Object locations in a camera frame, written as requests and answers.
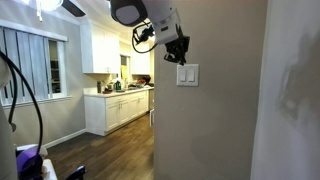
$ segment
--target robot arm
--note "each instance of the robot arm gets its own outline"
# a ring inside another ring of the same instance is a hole
[[[157,44],[165,44],[164,59],[183,65],[188,51],[190,37],[184,36],[180,17],[171,0],[110,0],[113,19],[124,26],[136,26],[149,19],[151,27],[146,28],[137,43],[148,40],[155,33]]]

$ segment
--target ceiling light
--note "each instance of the ceiling light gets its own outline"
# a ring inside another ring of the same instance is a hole
[[[44,11],[53,11],[60,7],[63,3],[63,0],[40,0],[41,9]]]
[[[20,1],[22,1],[25,4],[29,4],[30,3],[30,0],[20,0]]]

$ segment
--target window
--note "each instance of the window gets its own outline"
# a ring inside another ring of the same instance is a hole
[[[120,55],[121,58],[121,78],[128,79],[129,76],[129,56]]]
[[[64,43],[46,37],[0,27],[0,50],[27,79],[38,101],[66,96]],[[10,105],[13,84],[0,91],[3,105]],[[31,102],[31,97],[18,78],[17,103]]]

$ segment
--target window blinds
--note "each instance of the window blinds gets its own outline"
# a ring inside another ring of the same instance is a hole
[[[30,84],[37,100],[45,100],[52,92],[50,86],[48,38],[0,27],[0,50],[20,68]],[[1,90],[1,101],[11,104],[13,98],[12,83]],[[27,89],[18,78],[17,103],[30,102]]]

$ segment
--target kitchen counter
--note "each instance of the kitchen counter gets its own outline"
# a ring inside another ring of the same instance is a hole
[[[135,90],[126,90],[125,92],[116,92],[116,91],[114,91],[114,92],[112,92],[110,94],[102,94],[102,93],[97,93],[97,89],[96,88],[87,88],[87,89],[83,89],[83,94],[85,96],[109,98],[109,97],[121,96],[121,95],[141,92],[141,91],[148,91],[150,89],[154,89],[154,87],[144,87],[144,88],[139,88],[139,89],[135,89]]]

